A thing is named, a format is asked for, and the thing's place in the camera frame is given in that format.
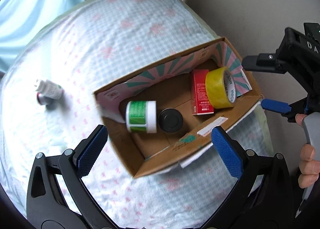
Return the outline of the person's right hand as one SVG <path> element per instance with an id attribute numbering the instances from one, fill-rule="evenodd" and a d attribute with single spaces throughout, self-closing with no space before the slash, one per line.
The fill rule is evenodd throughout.
<path id="1" fill-rule="evenodd" d="M 301 174 L 298 178 L 300 188 L 312 186 L 319 178 L 319 161 L 314 160 L 315 153 L 315 148 L 310 144 L 306 143 L 301 148 L 299 163 Z"/>

